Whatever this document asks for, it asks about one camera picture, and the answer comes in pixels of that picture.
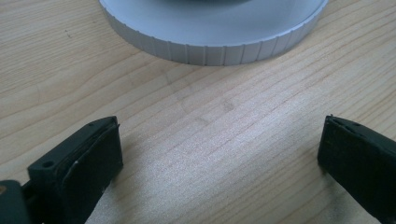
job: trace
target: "black clamp jaw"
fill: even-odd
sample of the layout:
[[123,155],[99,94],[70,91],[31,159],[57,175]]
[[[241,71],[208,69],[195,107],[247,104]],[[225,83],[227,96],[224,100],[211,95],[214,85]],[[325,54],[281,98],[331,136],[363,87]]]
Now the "black clamp jaw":
[[328,116],[318,164],[381,223],[396,223],[396,142],[359,123]]
[[82,127],[28,167],[30,181],[0,181],[0,223],[85,223],[122,169],[116,117]]

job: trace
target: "wooden table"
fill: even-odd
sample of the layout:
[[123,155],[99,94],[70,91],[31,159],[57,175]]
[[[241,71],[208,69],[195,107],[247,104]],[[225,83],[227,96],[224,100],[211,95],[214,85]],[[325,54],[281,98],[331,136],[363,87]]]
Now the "wooden table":
[[116,115],[88,223],[377,223],[317,163],[326,115],[396,139],[396,1],[330,0],[292,51],[232,67],[127,44],[97,1],[0,2],[0,179]]

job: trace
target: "silver metal disc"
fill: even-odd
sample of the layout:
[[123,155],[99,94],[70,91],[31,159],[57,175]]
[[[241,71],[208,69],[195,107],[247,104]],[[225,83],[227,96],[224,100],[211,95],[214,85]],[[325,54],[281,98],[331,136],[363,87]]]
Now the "silver metal disc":
[[100,0],[111,26],[143,51],[179,63],[235,65],[299,43],[328,0]]

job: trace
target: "wood grain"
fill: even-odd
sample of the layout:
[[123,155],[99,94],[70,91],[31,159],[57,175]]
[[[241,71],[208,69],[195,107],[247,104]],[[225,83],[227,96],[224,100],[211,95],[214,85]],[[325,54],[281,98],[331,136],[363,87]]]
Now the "wood grain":
[[0,2],[0,179],[116,115],[125,166],[88,223],[377,223],[316,160],[326,115],[396,140],[396,2],[330,0],[290,52],[232,67],[128,45],[97,1]]

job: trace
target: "knurled edge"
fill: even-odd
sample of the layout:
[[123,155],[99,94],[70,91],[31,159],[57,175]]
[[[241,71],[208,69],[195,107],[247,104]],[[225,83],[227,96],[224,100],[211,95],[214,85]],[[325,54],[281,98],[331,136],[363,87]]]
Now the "knurled edge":
[[184,45],[142,34],[118,21],[107,11],[103,2],[99,2],[114,31],[136,48],[177,63],[223,66],[253,63],[289,51],[312,31],[328,0],[324,0],[315,13],[287,32],[254,43],[221,47]]

